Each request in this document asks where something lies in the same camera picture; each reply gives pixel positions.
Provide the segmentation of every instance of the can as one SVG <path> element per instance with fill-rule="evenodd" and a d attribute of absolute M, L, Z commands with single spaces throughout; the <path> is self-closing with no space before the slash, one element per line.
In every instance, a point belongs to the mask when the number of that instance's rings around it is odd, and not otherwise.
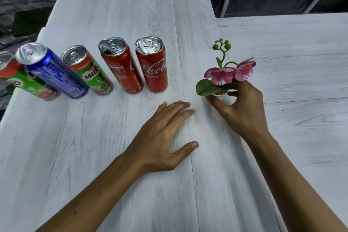
<path fill-rule="evenodd" d="M 61 59 L 96 94 L 109 94 L 112 91 L 111 80 L 84 46 L 73 45 L 67 48 Z"/>
<path fill-rule="evenodd" d="M 135 53 L 149 90 L 152 92 L 164 91 L 168 87 L 168 76 L 166 48 L 163 41 L 154 36 L 139 38 L 135 42 Z"/>
<path fill-rule="evenodd" d="M 57 89 L 26 72 L 23 64 L 17 62 L 10 52 L 0 52 L 0 77 L 43 100 L 53 100 L 60 94 Z"/>
<path fill-rule="evenodd" d="M 20 46 L 16 52 L 16 59 L 34 76 L 41 78 L 70 98 L 80 98 L 88 92 L 88 85 L 52 50 L 40 43 L 30 42 Z"/>
<path fill-rule="evenodd" d="M 124 39 L 119 37 L 104 39 L 99 42 L 98 47 L 102 58 L 124 90 L 129 94 L 139 93 L 144 83 L 134 64 L 132 52 Z"/>

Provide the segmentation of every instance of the left hand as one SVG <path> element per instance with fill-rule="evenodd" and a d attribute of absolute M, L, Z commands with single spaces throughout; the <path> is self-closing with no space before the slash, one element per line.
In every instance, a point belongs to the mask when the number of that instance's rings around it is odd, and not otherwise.
<path fill-rule="evenodd" d="M 198 142 L 189 142 L 174 153 L 170 147 L 181 125 L 196 111 L 184 110 L 189 102 L 164 102 L 155 114 L 141 127 L 124 156 L 136 163 L 141 174 L 174 170 L 180 162 L 198 147 Z"/>

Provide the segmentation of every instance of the blue can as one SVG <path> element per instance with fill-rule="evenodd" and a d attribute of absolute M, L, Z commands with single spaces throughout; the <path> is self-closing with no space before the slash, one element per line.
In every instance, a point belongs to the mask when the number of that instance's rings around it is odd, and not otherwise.
<path fill-rule="evenodd" d="M 16 52 L 16 60 L 24 64 L 30 73 L 70 98 L 80 98 L 88 92 L 89 86 L 53 51 L 40 43 L 22 45 Z"/>

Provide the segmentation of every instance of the hand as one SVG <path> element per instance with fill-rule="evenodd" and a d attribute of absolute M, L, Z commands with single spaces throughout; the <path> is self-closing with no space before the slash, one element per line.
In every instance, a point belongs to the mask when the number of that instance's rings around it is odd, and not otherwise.
<path fill-rule="evenodd" d="M 180 162 L 198 147 L 190 142 L 178 151 L 170 153 L 175 134 L 181 125 L 196 111 L 185 110 L 189 102 L 174 102 L 167 106 L 164 102 L 155 114 L 141 127 L 124 156 L 140 167 L 141 174 L 174 170 Z"/>
<path fill-rule="evenodd" d="M 237 97 L 230 106 L 216 96 L 206 98 L 234 132 L 246 142 L 253 142 L 255 138 L 269 133 L 262 93 L 248 81 L 241 82 L 235 89 L 237 91 L 228 92 L 229 96 Z"/>

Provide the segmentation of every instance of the coca-cola can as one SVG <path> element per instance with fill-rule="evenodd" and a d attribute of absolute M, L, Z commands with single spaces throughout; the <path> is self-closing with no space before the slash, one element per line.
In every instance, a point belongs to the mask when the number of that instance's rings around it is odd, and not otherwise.
<path fill-rule="evenodd" d="M 132 52 L 124 39 L 120 37 L 104 39 L 99 42 L 98 47 L 102 58 L 124 90 L 129 94 L 139 93 L 144 84 L 134 64 Z"/>
<path fill-rule="evenodd" d="M 152 92 L 161 92 L 168 87 L 166 48 L 163 41 L 154 36 L 139 38 L 135 53 L 144 73 L 146 84 Z"/>

